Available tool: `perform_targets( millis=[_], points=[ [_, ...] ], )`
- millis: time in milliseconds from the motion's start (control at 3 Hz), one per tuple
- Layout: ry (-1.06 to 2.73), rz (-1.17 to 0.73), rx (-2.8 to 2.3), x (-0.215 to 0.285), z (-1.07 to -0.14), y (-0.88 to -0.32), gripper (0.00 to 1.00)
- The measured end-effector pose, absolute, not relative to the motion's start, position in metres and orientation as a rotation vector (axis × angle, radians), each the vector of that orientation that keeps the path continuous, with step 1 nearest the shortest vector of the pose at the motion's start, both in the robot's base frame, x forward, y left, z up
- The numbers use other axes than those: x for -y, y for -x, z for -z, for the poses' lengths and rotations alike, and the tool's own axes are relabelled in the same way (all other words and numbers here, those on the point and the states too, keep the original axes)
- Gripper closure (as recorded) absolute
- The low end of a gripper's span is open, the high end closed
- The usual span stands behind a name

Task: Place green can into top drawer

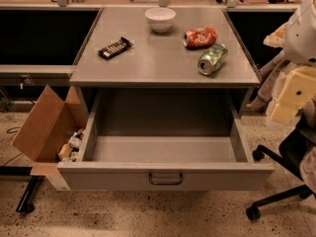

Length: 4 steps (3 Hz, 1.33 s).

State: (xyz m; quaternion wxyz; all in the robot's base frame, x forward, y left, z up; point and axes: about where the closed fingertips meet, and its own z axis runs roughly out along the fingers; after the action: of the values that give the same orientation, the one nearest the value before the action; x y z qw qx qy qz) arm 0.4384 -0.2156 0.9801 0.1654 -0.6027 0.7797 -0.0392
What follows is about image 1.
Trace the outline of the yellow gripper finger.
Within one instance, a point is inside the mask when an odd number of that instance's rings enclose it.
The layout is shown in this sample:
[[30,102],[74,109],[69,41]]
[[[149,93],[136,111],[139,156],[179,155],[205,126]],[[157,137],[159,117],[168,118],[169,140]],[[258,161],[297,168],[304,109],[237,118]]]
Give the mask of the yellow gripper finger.
[[288,124],[316,94],[316,69],[302,66],[276,79],[273,99],[269,103],[269,119]]

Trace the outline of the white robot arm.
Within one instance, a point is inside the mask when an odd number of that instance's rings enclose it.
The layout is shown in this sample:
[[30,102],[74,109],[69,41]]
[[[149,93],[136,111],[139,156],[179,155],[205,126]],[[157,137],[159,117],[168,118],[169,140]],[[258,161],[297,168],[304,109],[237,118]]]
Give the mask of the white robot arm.
[[294,64],[276,79],[267,109],[270,120],[288,124],[316,94],[316,0],[303,0],[283,35],[285,58]]

